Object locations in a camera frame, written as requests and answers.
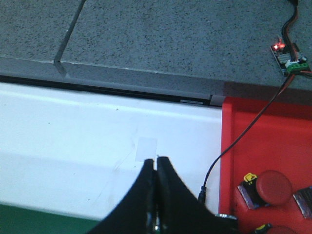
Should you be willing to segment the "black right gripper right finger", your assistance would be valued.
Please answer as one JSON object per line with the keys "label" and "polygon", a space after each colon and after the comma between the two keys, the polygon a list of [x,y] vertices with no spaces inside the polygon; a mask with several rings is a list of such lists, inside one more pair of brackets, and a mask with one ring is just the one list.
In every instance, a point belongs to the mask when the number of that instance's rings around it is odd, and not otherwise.
{"label": "black right gripper right finger", "polygon": [[168,157],[157,159],[160,233],[236,234],[238,230],[211,213],[191,193]]}

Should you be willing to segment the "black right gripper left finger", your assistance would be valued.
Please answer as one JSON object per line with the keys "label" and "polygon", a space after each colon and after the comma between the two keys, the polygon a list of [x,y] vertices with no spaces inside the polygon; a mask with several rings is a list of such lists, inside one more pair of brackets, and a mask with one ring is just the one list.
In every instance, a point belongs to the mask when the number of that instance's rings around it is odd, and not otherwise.
{"label": "black right gripper left finger", "polygon": [[117,206],[89,234],[153,234],[156,223],[154,161],[144,161],[135,182]]}

